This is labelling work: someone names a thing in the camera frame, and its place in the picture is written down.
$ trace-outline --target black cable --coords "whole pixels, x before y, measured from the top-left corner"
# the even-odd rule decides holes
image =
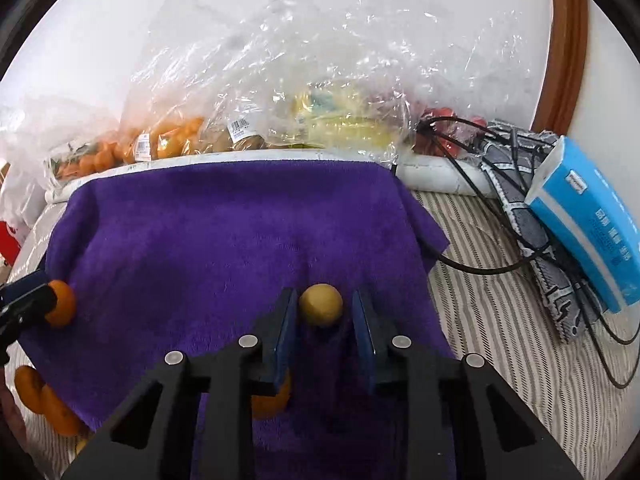
[[[453,121],[453,122],[459,122],[459,123],[463,123],[463,124],[469,124],[470,126],[474,126],[476,127],[478,130],[481,130],[482,132],[485,133],[489,133],[491,135],[491,139],[492,140],[497,140],[497,137],[495,136],[494,132],[492,132],[491,130],[489,130],[488,128],[485,128],[484,126],[481,126],[480,124],[475,124],[471,121],[467,121],[467,120],[461,120],[460,118],[452,118],[452,117],[440,117],[440,118],[434,118],[432,120],[429,120],[429,126],[433,126],[433,124],[435,124],[436,122],[439,121]],[[443,139],[447,139],[448,142],[452,142],[453,144],[459,146],[460,148],[463,148],[464,150],[467,150],[469,153],[473,153],[473,151],[471,151],[468,147],[466,147],[464,144],[462,144],[461,142],[457,141],[456,139],[452,139],[449,136],[446,136],[445,134],[441,134],[439,132],[436,132],[433,127],[429,128],[430,130],[430,134],[432,134],[435,137],[441,137]],[[420,131],[420,127],[418,126],[418,132],[421,134],[425,134],[424,132]],[[516,134],[515,132],[511,133],[511,138],[510,138],[510,145],[511,145],[511,156],[513,158],[514,161],[514,167],[516,169],[516,173],[520,179],[520,181],[522,182],[522,185],[524,186],[524,188],[526,188],[527,190],[529,189],[529,186],[527,185],[526,181],[523,178],[523,175],[520,172],[520,168],[518,166],[518,147],[519,147],[519,142],[517,142],[516,140],[516,136],[519,137],[525,137],[527,138],[527,140],[536,140],[542,144],[547,144],[549,146],[552,146],[553,144],[549,143],[549,142],[545,142],[539,139],[530,139],[529,137],[526,136],[520,136],[518,134]],[[502,144],[506,144],[506,142],[504,142],[505,139],[501,138],[501,140],[499,142],[501,142]],[[478,187],[473,183],[473,181],[468,177],[468,175],[466,175],[465,171],[460,167],[460,165],[458,164],[458,162],[454,159],[454,157],[442,146],[442,144],[436,140],[436,139],[432,139],[432,142],[434,143],[434,145],[443,153],[443,155],[449,159],[449,161],[453,164],[453,166],[458,170],[458,172],[460,173],[460,175],[465,179],[465,181],[469,184],[469,186],[474,190],[474,192],[476,193],[476,195],[478,196],[478,198],[481,199],[481,201],[485,204],[485,206],[487,206],[489,208],[489,210],[494,213],[494,215],[498,218],[498,220],[500,220],[500,223],[507,228],[507,230],[511,233],[511,235],[514,238],[521,238],[522,240],[524,240],[522,238],[521,235],[519,235],[519,233],[516,232],[516,230],[514,229],[513,226],[509,225],[505,225],[504,222],[502,221],[503,215],[500,215],[498,217],[498,215],[496,214],[497,212],[494,210],[494,208],[489,205],[488,201],[485,199],[485,197],[482,195],[481,191],[478,189]],[[534,148],[533,150],[531,150],[531,176],[533,177],[533,173],[535,171],[535,161],[536,161],[536,157],[540,156],[540,151],[542,150],[542,145],[537,146],[536,148]],[[485,160],[484,157],[482,157],[482,161],[485,164],[488,164],[489,166],[491,166],[494,171],[497,171],[497,173],[499,173],[503,178],[505,178],[507,181],[509,181],[515,189],[519,189],[523,194],[526,194],[525,190],[523,188],[521,188],[518,184],[516,184],[513,179],[510,179],[510,177],[508,177],[508,175],[506,173],[504,173],[502,170],[500,170],[499,168],[496,168],[493,164],[489,164],[489,161]],[[628,346],[631,343],[633,343],[637,338],[638,335],[640,334],[640,323],[638,324],[638,328],[636,329],[636,332],[634,333],[633,337],[631,339],[623,339],[620,336],[618,336],[615,332],[613,332],[613,330],[611,329],[611,327],[609,326],[609,324],[607,323],[607,321],[605,320],[604,316],[602,315],[601,311],[598,309],[598,307],[596,306],[596,304],[594,303],[594,299],[590,296],[590,292],[585,289],[580,282],[580,280],[582,279],[581,276],[578,275],[578,277],[576,278],[576,274],[580,274],[579,272],[574,272],[573,270],[569,270],[569,269],[564,269],[563,266],[554,258],[551,258],[550,256],[548,256],[547,254],[543,254],[547,248],[551,245],[551,240],[552,237],[550,235],[550,233],[548,232],[548,229],[546,228],[546,226],[543,225],[543,228],[545,229],[545,232],[547,234],[547,239],[548,242],[542,247],[542,248],[538,248],[536,250],[534,250],[534,252],[532,254],[530,254],[529,256],[515,262],[514,264],[511,264],[510,266],[506,266],[506,267],[500,267],[497,269],[479,269],[477,267],[470,267],[470,266],[466,266],[464,264],[460,264],[458,262],[455,262],[453,260],[450,260],[449,258],[447,258],[446,256],[443,256],[442,254],[440,254],[436,249],[434,249],[433,247],[431,247],[429,244],[427,244],[426,242],[424,242],[423,240],[418,240],[418,245],[420,247],[420,251],[421,252],[426,252],[429,256],[436,258],[437,260],[441,261],[442,263],[448,265],[449,267],[452,267],[453,269],[457,269],[457,270],[461,270],[462,272],[468,272],[470,274],[478,274],[478,275],[483,275],[483,276],[489,276],[489,275],[495,275],[495,274],[504,274],[506,272],[511,272],[512,270],[516,270],[522,266],[524,266],[525,264],[528,264],[529,262],[535,260],[536,258],[542,257],[545,260],[551,261],[553,264],[555,264],[556,266],[559,267],[559,269],[563,270],[565,272],[565,274],[570,277],[570,280],[572,282],[572,287],[574,288],[574,294],[575,294],[575,299],[576,302],[578,304],[578,309],[580,310],[580,315],[582,316],[582,319],[586,325],[587,328],[587,332],[589,333],[591,342],[596,350],[596,353],[598,354],[598,358],[600,360],[600,363],[605,371],[605,374],[607,375],[607,379],[609,380],[609,382],[611,382],[611,384],[619,389],[619,390],[624,390],[626,387],[628,387],[633,379],[636,376],[636,373],[638,371],[638,366],[640,365],[640,344],[638,345],[638,354],[636,355],[636,361],[634,363],[634,366],[631,370],[631,373],[628,377],[628,379],[623,382],[620,383],[617,381],[617,379],[613,376],[613,373],[609,367],[609,364],[607,363],[607,360],[604,356],[604,353],[602,351],[602,347],[600,346],[600,343],[598,342],[596,335],[593,331],[593,327],[591,325],[591,321],[589,320],[589,317],[587,316],[586,310],[585,310],[585,306],[584,306],[584,302],[582,301],[582,298],[580,296],[579,292],[582,292],[584,294],[584,296],[587,298],[587,302],[589,304],[589,306],[591,307],[591,309],[594,311],[594,313],[596,314],[596,316],[598,317],[598,320],[602,323],[604,329],[606,330],[606,332],[609,334],[609,336],[618,344],[623,345],[623,346]],[[525,246],[529,246],[529,248],[532,248],[532,245],[530,245],[528,242],[524,243]]]
[[[511,137],[511,158],[513,159],[513,168],[516,171],[516,175],[520,179],[520,182],[522,183],[523,189],[526,190],[526,192],[523,193],[523,195],[526,195],[529,192],[529,185],[524,180],[524,176],[520,171],[520,163],[519,163],[520,156],[518,155],[518,144],[519,144],[518,136],[516,132],[511,131],[510,137]]]
[[[596,314],[596,316],[598,316],[598,319],[602,323],[602,326],[604,327],[604,330],[607,331],[607,333],[611,336],[613,341],[615,341],[616,343],[618,343],[618,344],[620,344],[622,346],[628,346],[638,338],[638,334],[640,334],[640,322],[638,323],[638,328],[636,329],[636,333],[633,334],[631,339],[622,339],[618,334],[613,332],[613,329],[611,328],[609,323],[607,323],[607,321],[604,319],[604,316],[602,315],[600,309],[596,306],[596,304],[593,301],[593,298],[591,297],[589,291],[586,290],[582,286],[582,284],[580,284],[580,283],[578,283],[578,288],[580,288],[580,290],[583,291],[585,297],[587,298],[587,303],[589,303],[589,306],[591,307],[591,310],[593,310],[594,314]],[[577,299],[578,302],[582,301],[581,298],[579,297],[577,291],[575,293],[575,296],[576,296],[576,299]]]
[[[514,264],[505,267],[496,267],[494,269],[480,269],[479,267],[470,267],[466,266],[465,264],[455,262],[454,260],[450,260],[446,256],[443,256],[440,251],[431,247],[424,240],[420,240],[420,238],[418,238],[417,240],[418,246],[420,247],[420,252],[426,253],[428,257],[434,258],[442,262],[446,266],[452,267],[453,269],[461,270],[462,272],[467,272],[469,274],[476,274],[478,276],[496,276],[498,274],[505,274],[507,272],[511,272],[512,270],[517,270],[520,267],[523,267],[524,265],[532,262],[536,258],[539,258],[542,253],[544,253],[544,251],[548,249],[547,247],[541,247],[537,251],[533,251],[533,253],[531,253],[529,256],[526,256],[525,258],[518,260]]]
[[[429,133],[425,134],[421,128],[418,128],[417,133],[419,135],[423,135],[423,136],[427,136],[427,135],[432,135],[432,136],[436,136],[436,137],[440,137],[441,139],[445,139],[447,142],[450,142],[451,144],[459,147],[462,150],[465,150],[467,153],[470,153],[471,155],[478,155],[477,152],[475,152],[474,150],[472,150],[470,147],[468,147],[467,145],[463,144],[462,142],[460,142],[457,139],[454,139],[453,137],[449,137],[448,135],[445,134],[441,134],[440,132],[437,132],[436,130],[434,130],[433,128],[430,128]],[[518,184],[515,180],[513,180],[509,175],[507,175],[503,170],[501,170],[500,168],[498,168],[494,163],[492,163],[490,160],[487,160],[484,158],[484,156],[479,155],[480,159],[482,160],[483,163],[485,163],[486,165],[488,165],[492,170],[494,170],[496,173],[500,174],[501,177],[503,177],[509,184],[511,184],[514,189],[517,189],[519,192],[521,192],[522,194],[526,195],[527,192],[522,189],[520,187],[520,184]]]
[[[624,390],[634,380],[636,376],[636,372],[638,371],[638,364],[640,364],[640,345],[638,345],[638,355],[636,356],[636,362],[634,363],[631,373],[629,374],[629,378],[624,383],[619,383],[618,380],[613,376],[611,368],[609,368],[609,364],[607,363],[607,359],[604,357],[604,353],[602,352],[602,347],[600,346],[600,343],[598,343],[598,339],[596,338],[595,332],[593,331],[593,326],[591,326],[591,322],[589,321],[589,318],[587,317],[587,313],[584,310],[584,305],[582,304],[582,300],[578,299],[577,291],[579,287],[576,288],[576,285],[578,284],[577,282],[575,282],[575,280],[572,280],[572,282],[573,282],[572,285],[575,291],[575,297],[577,298],[578,308],[580,309],[580,314],[582,315],[582,319],[584,320],[584,323],[587,326],[587,332],[589,333],[591,343],[596,349],[596,353],[598,354],[598,359],[600,360],[600,364],[602,364],[602,367],[604,368],[604,373],[607,375],[607,379],[609,379],[609,382],[613,384],[615,388],[619,390]]]
[[[437,136],[437,137],[445,137],[447,138],[447,140],[455,140],[455,139],[451,139],[448,136],[445,136],[444,134],[438,133],[436,131],[434,131],[433,129],[431,129],[431,131],[433,132],[433,135]],[[507,230],[510,230],[512,232],[512,235],[521,243],[523,244],[527,249],[530,249],[532,251],[537,251],[538,249],[546,249],[549,247],[550,245],[550,241],[547,241],[547,243],[542,246],[541,248],[538,247],[534,247],[526,238],[524,238],[521,234],[517,233],[514,229],[513,226],[509,223],[508,220],[505,219],[505,216],[502,212],[496,211],[494,209],[494,207],[491,205],[491,203],[489,202],[489,200],[484,196],[484,194],[482,193],[482,191],[480,191],[478,189],[478,186],[476,186],[476,184],[471,180],[471,178],[468,176],[468,174],[466,174],[466,171],[463,170],[460,165],[458,164],[457,160],[444,148],[444,146],[442,146],[436,139],[432,139],[432,142],[434,143],[434,145],[444,154],[444,156],[449,159],[450,163],[453,164],[453,166],[458,170],[458,173],[460,174],[460,176],[462,176],[462,178],[466,181],[467,184],[469,184],[469,187],[471,189],[474,190],[475,194],[478,196],[478,198],[480,199],[480,201],[484,204],[484,206],[491,211],[491,213],[496,217],[496,219],[498,220],[498,222],[500,222],[500,224]],[[509,178],[507,174],[505,174],[502,170],[496,168],[497,171],[499,171],[501,174],[503,174],[504,177]]]
[[[496,134],[494,131],[490,130],[486,126],[482,126],[482,124],[476,124],[473,121],[468,121],[468,120],[462,119],[460,117],[441,116],[441,117],[434,117],[434,118],[430,118],[430,119],[423,119],[422,122],[430,124],[431,126],[433,126],[435,123],[444,123],[444,122],[466,124],[468,126],[472,126],[474,128],[477,128],[478,130],[480,130],[482,132],[480,137],[482,137],[482,138],[484,138],[486,135],[489,135],[491,140],[496,140],[497,142],[500,142],[501,144],[508,144],[509,143],[509,141],[506,140],[504,137],[500,136],[499,134]],[[523,139],[527,139],[530,142],[538,142],[540,144],[546,144],[549,147],[554,147],[555,146],[554,143],[546,142],[546,140],[532,139],[531,137],[527,137],[527,136],[524,136],[522,134],[517,134],[517,136],[521,137]]]

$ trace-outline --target black clamp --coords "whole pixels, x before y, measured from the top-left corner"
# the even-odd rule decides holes
[[[0,366],[9,362],[6,349],[23,330],[42,322],[56,307],[57,297],[43,270],[0,286]]]
[[[188,480],[202,393],[208,392],[198,478],[252,480],[251,395],[284,381],[298,295],[283,290],[251,333],[216,353],[169,352],[116,409],[63,480]],[[366,386],[406,400],[398,478],[580,480],[573,463],[485,359],[444,358],[401,335],[356,291],[353,327]]]

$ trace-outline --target barcode label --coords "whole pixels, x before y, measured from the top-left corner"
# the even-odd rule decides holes
[[[136,149],[134,157],[137,162],[151,161],[151,142],[149,142],[149,134],[139,134],[136,141]]]
[[[238,142],[238,140],[242,140],[256,134],[251,124],[249,124],[249,121],[244,117],[240,117],[235,121],[229,121],[226,127],[229,130],[229,135],[231,136],[231,140],[234,144]]]
[[[574,170],[569,172],[565,180],[569,183],[569,186],[573,187],[577,191],[578,195],[587,191],[587,183]]]

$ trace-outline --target plastic bag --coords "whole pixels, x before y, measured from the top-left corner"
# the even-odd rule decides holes
[[[233,142],[353,150],[394,163],[410,117],[401,65],[311,0],[271,0],[230,38],[222,88],[205,128]]]
[[[2,131],[0,147],[13,167],[31,175],[43,189],[118,164],[117,121],[105,110],[58,98],[27,99]]]
[[[131,77],[118,140],[127,164],[228,150],[199,136],[223,69],[230,33],[225,16],[197,0],[166,0],[150,25]]]
[[[458,115],[452,110],[452,108],[425,108],[420,116],[420,120],[428,121],[429,119],[436,117],[455,118],[458,117]],[[471,122],[478,124],[478,126],[487,126],[487,120],[483,117],[473,116],[470,120]],[[439,121],[433,125],[433,129],[436,133],[449,136],[453,140],[457,140],[465,146],[471,146],[474,139],[480,132],[480,130],[474,126],[455,121]],[[466,160],[475,166],[479,164],[479,159],[476,160],[477,157],[474,154],[465,151],[459,145],[450,142],[450,140],[438,137],[437,141],[438,143],[436,144],[432,137],[416,136],[414,152],[420,155],[446,156],[445,153],[443,153],[443,150],[445,150],[449,155],[452,155],[455,158]]]
[[[0,220],[6,222],[22,243],[40,217],[46,201],[44,189],[19,166],[9,167],[0,187]]]
[[[538,96],[523,61],[527,43],[518,14],[492,18],[468,35],[456,32],[454,21],[430,0],[360,0],[346,13],[345,28],[396,53],[414,120],[440,108],[470,120],[528,125]]]

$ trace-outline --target metal screw head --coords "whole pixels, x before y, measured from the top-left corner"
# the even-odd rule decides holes
[[[409,348],[411,340],[405,335],[397,335],[391,340],[391,344],[396,348]]]
[[[238,339],[238,344],[242,348],[253,348],[258,344],[258,338],[253,334],[245,334]]]
[[[480,354],[469,354],[466,356],[466,364],[473,368],[482,368],[484,366],[484,357]]]
[[[184,355],[179,350],[173,350],[164,356],[164,362],[168,365],[177,365],[182,362]]]

